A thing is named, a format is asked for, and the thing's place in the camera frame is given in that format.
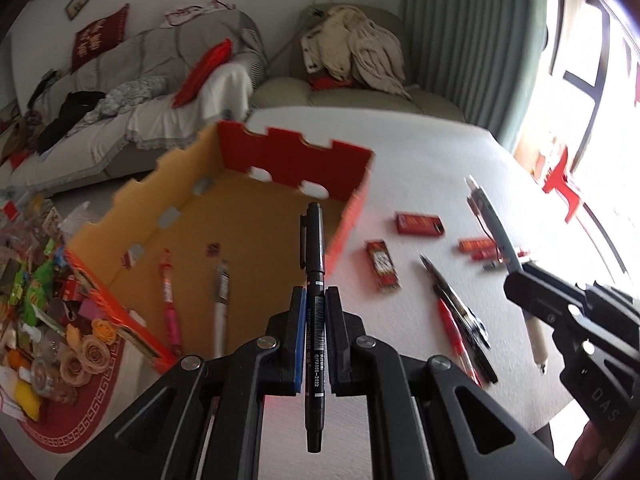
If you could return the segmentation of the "person's right hand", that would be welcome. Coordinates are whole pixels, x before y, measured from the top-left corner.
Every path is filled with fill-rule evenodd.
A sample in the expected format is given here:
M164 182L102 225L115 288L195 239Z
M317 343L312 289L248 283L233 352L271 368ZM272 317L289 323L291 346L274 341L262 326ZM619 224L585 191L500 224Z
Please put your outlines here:
M574 479L585 479L591 466L604 466L610 457L611 452L600 432L592 422L587 422L568 456L565 467Z

